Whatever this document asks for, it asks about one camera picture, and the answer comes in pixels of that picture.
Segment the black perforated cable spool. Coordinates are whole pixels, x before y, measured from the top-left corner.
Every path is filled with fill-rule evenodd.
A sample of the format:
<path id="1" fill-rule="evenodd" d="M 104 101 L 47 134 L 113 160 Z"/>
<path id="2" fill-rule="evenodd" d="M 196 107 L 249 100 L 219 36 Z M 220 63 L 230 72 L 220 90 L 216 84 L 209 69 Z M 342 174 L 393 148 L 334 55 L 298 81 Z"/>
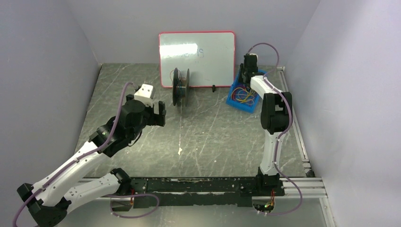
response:
<path id="1" fill-rule="evenodd" d="M 187 106 L 189 103 L 190 88 L 190 70 L 187 69 L 186 76 L 183 77 L 181 72 L 175 68 L 173 70 L 173 106 Z"/>

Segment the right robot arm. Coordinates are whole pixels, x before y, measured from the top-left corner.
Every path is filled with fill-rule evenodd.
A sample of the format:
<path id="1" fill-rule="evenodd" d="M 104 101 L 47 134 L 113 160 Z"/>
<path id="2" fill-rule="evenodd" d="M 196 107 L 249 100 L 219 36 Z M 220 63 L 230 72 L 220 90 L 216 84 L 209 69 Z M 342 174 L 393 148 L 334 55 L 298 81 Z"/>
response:
<path id="1" fill-rule="evenodd" d="M 256 54 L 244 55 L 238 81 L 248 85 L 262 98 L 261 126 L 265 130 L 262 162 L 258 167 L 256 185 L 259 190 L 270 190 L 279 185 L 279 157 L 283 139 L 292 125 L 292 95 L 275 87 L 258 71 Z"/>

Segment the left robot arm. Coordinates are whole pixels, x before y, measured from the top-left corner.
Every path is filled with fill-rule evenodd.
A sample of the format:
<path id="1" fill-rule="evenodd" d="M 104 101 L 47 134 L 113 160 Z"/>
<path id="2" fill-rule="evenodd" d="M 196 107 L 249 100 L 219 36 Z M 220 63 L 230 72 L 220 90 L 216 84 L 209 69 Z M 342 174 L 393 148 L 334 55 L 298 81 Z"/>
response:
<path id="1" fill-rule="evenodd" d="M 40 227 L 59 224 L 68 213 L 98 197 L 132 195 L 131 178 L 121 168 L 115 168 L 98 180 L 77 186 L 93 168 L 114 156 L 118 151 L 136 143 L 146 126 L 166 123 L 165 103 L 146 106 L 130 99 L 120 105 L 116 116 L 100 126 L 78 152 L 53 173 L 35 184 L 24 183 L 17 192 Z"/>

